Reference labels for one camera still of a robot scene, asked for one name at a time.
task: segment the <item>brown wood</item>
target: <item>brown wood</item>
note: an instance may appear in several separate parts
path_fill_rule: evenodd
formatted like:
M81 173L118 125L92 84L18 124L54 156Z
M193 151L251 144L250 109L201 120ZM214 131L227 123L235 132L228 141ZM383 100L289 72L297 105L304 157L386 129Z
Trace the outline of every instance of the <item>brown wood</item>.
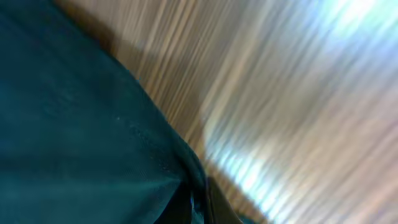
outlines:
M393 1L60 4L140 79L240 213L398 222Z

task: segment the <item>wood surface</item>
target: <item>wood surface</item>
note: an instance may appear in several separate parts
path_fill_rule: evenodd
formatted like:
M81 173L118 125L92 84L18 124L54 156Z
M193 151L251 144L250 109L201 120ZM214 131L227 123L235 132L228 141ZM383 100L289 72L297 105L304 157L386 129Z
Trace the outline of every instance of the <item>wood surface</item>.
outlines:
M59 4L139 79L239 213L398 223L394 1Z

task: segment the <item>fabric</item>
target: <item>fabric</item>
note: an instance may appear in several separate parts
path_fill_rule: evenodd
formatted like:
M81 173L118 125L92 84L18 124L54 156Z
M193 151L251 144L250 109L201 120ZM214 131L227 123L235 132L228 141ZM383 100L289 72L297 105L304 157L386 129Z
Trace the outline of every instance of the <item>fabric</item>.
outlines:
M132 75L51 2L0 0L0 223L154 223L205 173Z

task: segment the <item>dark green cloth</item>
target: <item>dark green cloth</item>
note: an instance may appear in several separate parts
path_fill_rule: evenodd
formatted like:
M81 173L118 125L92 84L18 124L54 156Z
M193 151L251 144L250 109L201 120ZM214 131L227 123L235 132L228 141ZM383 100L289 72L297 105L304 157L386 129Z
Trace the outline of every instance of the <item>dark green cloth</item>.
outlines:
M51 2L0 0L0 49L0 223L154 223L182 182L202 206L196 155Z

